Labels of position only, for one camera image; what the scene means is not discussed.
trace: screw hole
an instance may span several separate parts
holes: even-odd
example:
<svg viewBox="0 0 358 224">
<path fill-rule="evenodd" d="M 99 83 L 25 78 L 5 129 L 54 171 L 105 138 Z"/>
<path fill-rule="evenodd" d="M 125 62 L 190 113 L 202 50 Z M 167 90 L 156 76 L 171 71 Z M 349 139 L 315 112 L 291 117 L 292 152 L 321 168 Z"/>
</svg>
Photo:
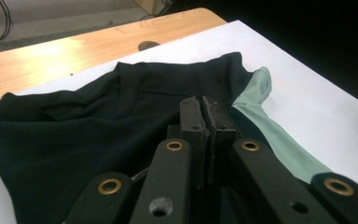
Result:
<svg viewBox="0 0 358 224">
<path fill-rule="evenodd" d="M 153 217 L 167 217 L 172 210 L 172 200 L 169 198 L 156 198 L 149 204 L 149 211 Z"/>
<path fill-rule="evenodd" d="M 167 149 L 171 150 L 171 151 L 177 151 L 182 149 L 183 145 L 180 142 L 169 142 L 167 144 Z"/>
<path fill-rule="evenodd" d="M 104 195 L 116 193 L 120 188 L 121 181 L 114 178 L 104 180 L 98 185 L 98 191 Z"/>
<path fill-rule="evenodd" d="M 244 141 L 242 142 L 241 146 L 243 149 L 249 151 L 257 151 L 258 149 L 260 149 L 260 146 L 257 143 L 251 141 Z"/>
<path fill-rule="evenodd" d="M 324 185 L 331 191 L 342 196 L 352 196 L 354 194 L 351 185 L 336 178 L 326 178 Z"/>
<path fill-rule="evenodd" d="M 291 206 L 298 213 L 301 213 L 301 214 L 307 214 L 308 213 L 308 207 L 303 203 L 294 202 L 294 203 L 291 204 Z"/>
</svg>

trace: mint green fabric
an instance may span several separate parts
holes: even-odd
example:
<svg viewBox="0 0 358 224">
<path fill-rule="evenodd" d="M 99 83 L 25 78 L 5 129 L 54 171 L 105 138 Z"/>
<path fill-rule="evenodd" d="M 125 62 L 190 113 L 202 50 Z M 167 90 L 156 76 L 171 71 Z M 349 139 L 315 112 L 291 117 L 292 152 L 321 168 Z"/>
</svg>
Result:
<svg viewBox="0 0 358 224">
<path fill-rule="evenodd" d="M 254 72 L 248 86 L 238 96 L 233 106 L 260 129 L 278 160 L 295 177 L 310 183 L 314 175 L 331 172 L 264 112 L 261 104 L 269 96 L 271 89 L 269 70 L 267 67 L 262 67 Z"/>
</svg>

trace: black cable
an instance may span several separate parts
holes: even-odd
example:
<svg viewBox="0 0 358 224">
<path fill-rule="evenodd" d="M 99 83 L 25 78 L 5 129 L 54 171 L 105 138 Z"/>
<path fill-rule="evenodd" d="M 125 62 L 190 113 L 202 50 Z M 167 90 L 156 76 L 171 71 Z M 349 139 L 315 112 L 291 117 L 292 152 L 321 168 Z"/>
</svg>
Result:
<svg viewBox="0 0 358 224">
<path fill-rule="evenodd" d="M 0 36 L 0 41 L 5 39 L 10 33 L 11 28 L 13 27 L 13 22 L 11 20 L 10 11 L 8 10 L 7 4 L 4 0 L 0 0 L 0 6 L 5 13 L 5 31 Z"/>
</svg>

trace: brass ring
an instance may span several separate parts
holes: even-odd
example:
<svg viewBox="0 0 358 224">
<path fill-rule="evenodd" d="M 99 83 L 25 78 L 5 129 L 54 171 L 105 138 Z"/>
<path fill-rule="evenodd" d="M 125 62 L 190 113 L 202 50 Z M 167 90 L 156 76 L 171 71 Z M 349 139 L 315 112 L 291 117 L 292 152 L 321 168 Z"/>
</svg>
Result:
<svg viewBox="0 0 358 224">
<path fill-rule="evenodd" d="M 252 141 L 243 141 L 241 143 L 241 147 L 249 151 L 257 151 L 258 149 L 260 149 L 260 146 L 256 142 Z"/>
<path fill-rule="evenodd" d="M 112 189 L 106 189 L 105 185 L 109 183 L 115 183 L 116 185 Z M 114 178 L 104 180 L 98 185 L 98 191 L 104 195 L 116 193 L 120 188 L 121 188 L 121 181 L 119 179 L 114 179 Z"/>
<path fill-rule="evenodd" d="M 331 191 L 333 191 L 339 195 L 352 196 L 354 193 L 353 188 L 349 184 L 345 183 L 342 180 L 336 179 L 336 178 L 331 178 L 331 177 L 326 178 L 324 180 L 324 185 L 328 189 L 330 189 Z"/>
<path fill-rule="evenodd" d="M 178 151 L 178 150 L 181 150 L 182 148 L 183 148 L 183 145 L 180 142 L 169 142 L 167 144 L 167 149 L 169 149 L 171 151 Z"/>
</svg>

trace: wooden surface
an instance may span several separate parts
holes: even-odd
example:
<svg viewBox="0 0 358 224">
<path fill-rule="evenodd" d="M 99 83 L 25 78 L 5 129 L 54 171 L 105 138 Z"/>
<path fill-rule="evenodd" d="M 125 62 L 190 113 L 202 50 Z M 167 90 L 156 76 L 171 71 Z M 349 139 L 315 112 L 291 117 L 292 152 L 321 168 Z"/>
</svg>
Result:
<svg viewBox="0 0 358 224">
<path fill-rule="evenodd" d="M 225 24 L 205 8 L 137 21 L 30 47 L 0 52 L 0 97 L 70 76 L 138 51 L 146 40 L 160 44 Z"/>
</svg>

